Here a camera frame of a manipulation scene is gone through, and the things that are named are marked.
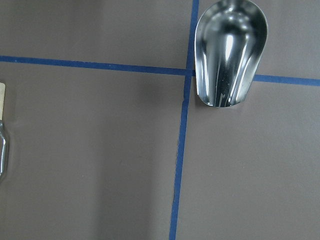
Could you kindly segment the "shiny metal scoop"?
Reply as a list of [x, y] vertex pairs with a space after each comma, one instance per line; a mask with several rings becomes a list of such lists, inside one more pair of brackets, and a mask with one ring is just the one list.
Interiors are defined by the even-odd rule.
[[197, 95], [214, 108], [246, 99], [268, 38], [262, 10], [249, 0], [220, 0], [199, 18], [194, 37]]

